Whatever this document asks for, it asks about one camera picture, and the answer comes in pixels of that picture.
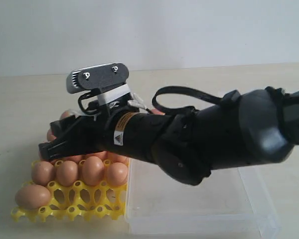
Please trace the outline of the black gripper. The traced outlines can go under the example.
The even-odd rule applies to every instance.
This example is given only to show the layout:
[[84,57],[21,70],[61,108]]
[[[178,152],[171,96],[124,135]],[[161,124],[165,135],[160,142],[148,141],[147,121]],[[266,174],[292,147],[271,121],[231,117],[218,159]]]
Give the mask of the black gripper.
[[69,116],[50,123],[55,140],[38,145],[43,160],[107,151],[156,162],[153,146],[169,125],[169,116],[118,112],[109,119]]

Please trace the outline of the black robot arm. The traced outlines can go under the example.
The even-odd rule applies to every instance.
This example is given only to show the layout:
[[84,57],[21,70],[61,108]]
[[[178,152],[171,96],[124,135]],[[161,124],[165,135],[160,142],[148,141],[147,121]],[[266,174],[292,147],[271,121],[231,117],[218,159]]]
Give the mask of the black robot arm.
[[197,110],[154,106],[141,113],[114,102],[95,116],[51,123],[52,142],[39,145],[45,161],[107,151],[157,165],[174,180],[198,185],[213,170],[285,161],[299,145],[299,91],[266,87],[219,98],[187,87],[164,87],[157,95],[188,95],[211,103]]

